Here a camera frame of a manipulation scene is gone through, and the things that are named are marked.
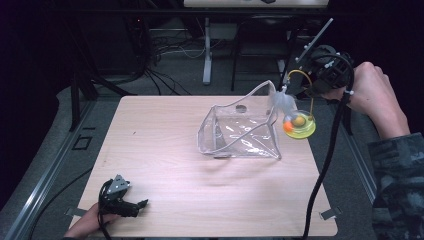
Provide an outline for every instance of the camouflage sleeve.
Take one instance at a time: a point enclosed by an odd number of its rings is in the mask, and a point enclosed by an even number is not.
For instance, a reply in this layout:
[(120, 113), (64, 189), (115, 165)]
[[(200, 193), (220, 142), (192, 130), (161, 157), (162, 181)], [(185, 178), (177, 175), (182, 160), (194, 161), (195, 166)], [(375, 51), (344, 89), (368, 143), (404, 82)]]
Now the camouflage sleeve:
[(424, 239), (424, 139), (420, 133), (368, 145), (377, 184), (378, 239)]

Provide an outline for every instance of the black chair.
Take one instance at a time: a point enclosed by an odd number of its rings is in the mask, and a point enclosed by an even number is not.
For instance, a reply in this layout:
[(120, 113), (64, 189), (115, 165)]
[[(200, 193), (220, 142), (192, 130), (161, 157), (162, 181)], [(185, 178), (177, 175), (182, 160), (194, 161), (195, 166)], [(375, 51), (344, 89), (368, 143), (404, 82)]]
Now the black chair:
[[(236, 74), (278, 73), (280, 78), (284, 77), (297, 35), (302, 27), (303, 20), (294, 16), (255, 15), (241, 21), (232, 50), (234, 61), (231, 91), (234, 91)], [(238, 61), (242, 57), (254, 58), (255, 61), (264, 61), (265, 58), (274, 59), (277, 70), (238, 71), (237, 67), (240, 65)], [(278, 68), (279, 60), (285, 63), (283, 69)]]

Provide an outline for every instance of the dark background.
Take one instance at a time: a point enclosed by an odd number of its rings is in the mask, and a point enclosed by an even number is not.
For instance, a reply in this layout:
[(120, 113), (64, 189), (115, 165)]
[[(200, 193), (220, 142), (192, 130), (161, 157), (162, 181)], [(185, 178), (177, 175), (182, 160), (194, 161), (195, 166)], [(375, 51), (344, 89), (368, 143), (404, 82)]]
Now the dark background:
[[(181, 7), (182, 3), (155, 2), (165, 8)], [(0, 175), (1, 182), (7, 186), (2, 189), (0, 199), (3, 207), (51, 127), (59, 104), (56, 94), (70, 85), (74, 73), (70, 59), (75, 59), (78, 49), (63, 38), (66, 35), (61, 32), (61, 22), (41, 11), (48, 6), (45, 2), (9, 0), (0, 4)], [(411, 131), (422, 133), (422, 1), (332, 1), (329, 10), (346, 15), (335, 17), (321, 42), (349, 52), (356, 64), (371, 61), (380, 66), (390, 76)], [(119, 24), (110, 26), (111, 30), (126, 31)], [(93, 39), (103, 43), (100, 35)], [(109, 44), (116, 48), (113, 41)], [(128, 55), (124, 59), (138, 61), (134, 56), (140, 52), (132, 43), (121, 44)], [(90, 46), (83, 47), (90, 51)], [(85, 61), (91, 66), (99, 64), (95, 54)]]

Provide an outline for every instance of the clear plastic bag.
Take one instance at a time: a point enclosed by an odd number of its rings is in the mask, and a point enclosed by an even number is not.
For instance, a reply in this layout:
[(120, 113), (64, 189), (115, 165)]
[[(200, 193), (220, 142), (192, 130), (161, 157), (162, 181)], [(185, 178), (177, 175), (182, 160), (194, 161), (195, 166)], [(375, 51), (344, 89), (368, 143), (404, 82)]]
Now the clear plastic bag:
[(281, 158), (274, 122), (275, 86), (266, 81), (248, 95), (226, 106), (214, 105), (197, 134), (203, 154), (224, 157)]

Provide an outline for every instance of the human hand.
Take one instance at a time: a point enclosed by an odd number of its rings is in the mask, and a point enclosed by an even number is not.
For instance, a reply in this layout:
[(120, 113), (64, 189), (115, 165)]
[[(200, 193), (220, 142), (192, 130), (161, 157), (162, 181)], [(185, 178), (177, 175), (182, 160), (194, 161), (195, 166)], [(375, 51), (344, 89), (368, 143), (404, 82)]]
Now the human hand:
[[(333, 89), (324, 94), (326, 99), (340, 100), (345, 88)], [(349, 107), (367, 114), (377, 127), (382, 139), (410, 134), (408, 121), (399, 106), (389, 77), (382, 69), (364, 62), (355, 69), (354, 94)]]
[[(99, 204), (95, 203), (64, 235), (76, 239), (85, 239), (91, 233), (97, 231), (100, 226), (97, 219)], [(120, 218), (116, 214), (103, 215), (104, 222), (111, 222)]]

